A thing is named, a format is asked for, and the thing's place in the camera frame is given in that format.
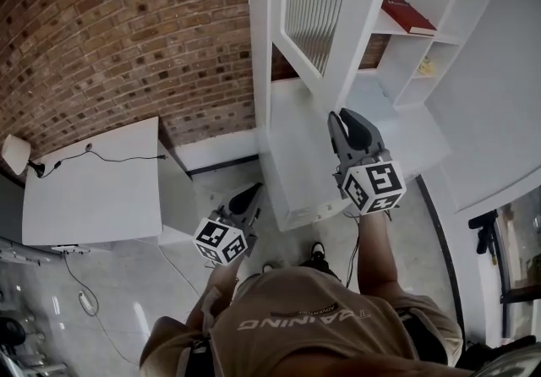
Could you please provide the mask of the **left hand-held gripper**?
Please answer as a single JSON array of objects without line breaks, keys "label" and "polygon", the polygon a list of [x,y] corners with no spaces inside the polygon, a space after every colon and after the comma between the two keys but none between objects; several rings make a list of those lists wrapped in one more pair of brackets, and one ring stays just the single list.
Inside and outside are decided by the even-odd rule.
[{"label": "left hand-held gripper", "polygon": [[229,205],[220,205],[204,217],[193,237],[199,253],[217,265],[230,265],[241,256],[250,256],[257,240],[254,223],[261,208],[247,211],[262,183],[255,183],[233,196]]}]

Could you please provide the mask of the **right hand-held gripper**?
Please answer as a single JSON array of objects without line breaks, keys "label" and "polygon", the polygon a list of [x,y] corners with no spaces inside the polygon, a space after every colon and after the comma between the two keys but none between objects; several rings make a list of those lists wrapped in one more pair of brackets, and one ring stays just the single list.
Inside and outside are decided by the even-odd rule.
[{"label": "right hand-held gripper", "polygon": [[342,198],[349,199],[360,215],[396,207],[407,186],[401,165],[384,147],[377,127],[347,108],[342,108],[339,116],[330,112],[327,125],[339,159],[334,177]]}]

